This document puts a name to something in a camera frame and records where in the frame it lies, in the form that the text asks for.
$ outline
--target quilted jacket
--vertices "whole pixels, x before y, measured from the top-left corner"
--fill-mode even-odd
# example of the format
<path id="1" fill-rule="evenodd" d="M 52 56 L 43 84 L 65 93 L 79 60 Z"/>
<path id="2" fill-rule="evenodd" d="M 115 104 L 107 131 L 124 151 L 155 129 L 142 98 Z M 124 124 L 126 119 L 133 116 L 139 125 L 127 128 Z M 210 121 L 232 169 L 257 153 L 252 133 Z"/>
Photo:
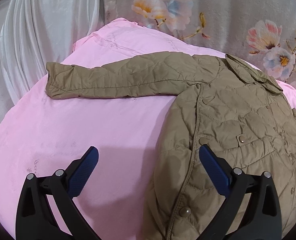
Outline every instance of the quilted jacket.
<path id="1" fill-rule="evenodd" d="M 218 211 L 224 197 L 199 161 L 204 143 L 245 173 L 270 171 L 283 235 L 296 222 L 296 110 L 272 77 L 231 55 L 181 52 L 135 56 L 92 69 L 59 63 L 46 68 L 46 92 L 54 99 L 177 96 L 147 189 L 145 239 L 196 239 Z M 248 199 L 230 231 L 238 227 Z"/>

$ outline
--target snap button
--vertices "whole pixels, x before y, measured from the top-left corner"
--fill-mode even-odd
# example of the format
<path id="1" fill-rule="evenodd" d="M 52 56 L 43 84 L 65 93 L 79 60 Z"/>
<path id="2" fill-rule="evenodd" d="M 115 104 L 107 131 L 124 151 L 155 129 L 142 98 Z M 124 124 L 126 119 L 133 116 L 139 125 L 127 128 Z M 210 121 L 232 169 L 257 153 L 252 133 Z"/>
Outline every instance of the snap button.
<path id="1" fill-rule="evenodd" d="M 200 143 L 200 145 L 207 144 L 207 143 L 208 143 L 208 140 L 207 140 L 206 137 L 201 137 L 201 138 L 199 139 L 199 143 Z"/>
<path id="2" fill-rule="evenodd" d="M 179 213 L 182 217 L 187 217 L 191 214 L 191 209 L 188 207 L 183 207 Z"/>
<path id="3" fill-rule="evenodd" d="M 202 100 L 202 102 L 206 105 L 206 104 L 208 104 L 208 103 L 210 102 L 210 100 L 207 99 L 207 98 L 204 98 L 204 99 Z"/>
<path id="4" fill-rule="evenodd" d="M 240 136 L 239 136 L 239 141 L 242 142 L 242 143 L 244 143 L 244 142 L 246 141 L 245 136 L 240 135 Z"/>

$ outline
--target pink tablecloth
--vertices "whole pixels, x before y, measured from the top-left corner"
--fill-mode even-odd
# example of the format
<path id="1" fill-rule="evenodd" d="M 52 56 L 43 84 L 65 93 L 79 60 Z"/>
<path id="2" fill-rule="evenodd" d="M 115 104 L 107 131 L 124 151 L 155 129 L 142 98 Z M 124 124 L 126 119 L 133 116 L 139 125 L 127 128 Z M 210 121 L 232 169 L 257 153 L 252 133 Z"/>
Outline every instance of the pink tablecloth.
<path id="1" fill-rule="evenodd" d="M 117 19 L 79 40 L 63 63 L 92 68 L 157 51 L 224 56 Z M 46 82 L 47 76 L 0 124 L 1 223 L 15 236 L 17 203 L 28 173 L 51 175 L 95 146 L 99 163 L 81 195 L 74 199 L 75 204 L 103 240 L 141 239 L 144 191 L 157 159 L 158 136 L 174 97 L 52 100 L 45 93 Z M 279 84 L 296 108 L 296 90 Z M 55 208 L 54 214 L 67 231 Z"/>

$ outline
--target silver screw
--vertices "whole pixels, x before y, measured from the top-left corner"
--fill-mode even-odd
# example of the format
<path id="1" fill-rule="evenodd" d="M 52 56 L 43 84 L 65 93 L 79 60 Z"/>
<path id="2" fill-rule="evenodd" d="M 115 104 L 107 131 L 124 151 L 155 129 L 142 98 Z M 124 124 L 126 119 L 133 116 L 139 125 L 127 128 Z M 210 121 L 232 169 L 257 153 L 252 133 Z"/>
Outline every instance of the silver screw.
<path id="1" fill-rule="evenodd" d="M 235 174 L 237 174 L 237 175 L 240 175 L 240 174 L 242 173 L 242 170 L 239 169 L 239 168 L 234 168 L 234 169 L 233 169 L 233 172 L 234 172 Z"/>
<path id="2" fill-rule="evenodd" d="M 57 170 L 56 171 L 56 176 L 60 177 L 64 173 L 63 170 Z"/>
<path id="3" fill-rule="evenodd" d="M 269 171 L 265 171 L 265 172 L 264 172 L 264 176 L 265 176 L 266 178 L 270 178 L 270 177 L 271 177 L 271 174 L 270 174 Z"/>
<path id="4" fill-rule="evenodd" d="M 27 175 L 27 179 L 33 179 L 34 176 L 35 176 L 35 175 L 34 175 L 33 173 L 29 173 L 29 174 Z"/>

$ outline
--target jacket sleeve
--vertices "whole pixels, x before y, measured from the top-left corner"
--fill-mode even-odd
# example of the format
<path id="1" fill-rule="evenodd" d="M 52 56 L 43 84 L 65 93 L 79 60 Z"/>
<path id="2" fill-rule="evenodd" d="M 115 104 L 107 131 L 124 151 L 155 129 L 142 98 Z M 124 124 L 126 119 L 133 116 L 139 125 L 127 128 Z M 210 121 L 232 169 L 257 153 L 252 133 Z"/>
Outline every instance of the jacket sleeve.
<path id="1" fill-rule="evenodd" d="M 54 62 L 46 68 L 46 92 L 54 99 L 178 95 L 201 83 L 202 76 L 198 61 L 181 52 L 140 55 L 92 69 Z"/>

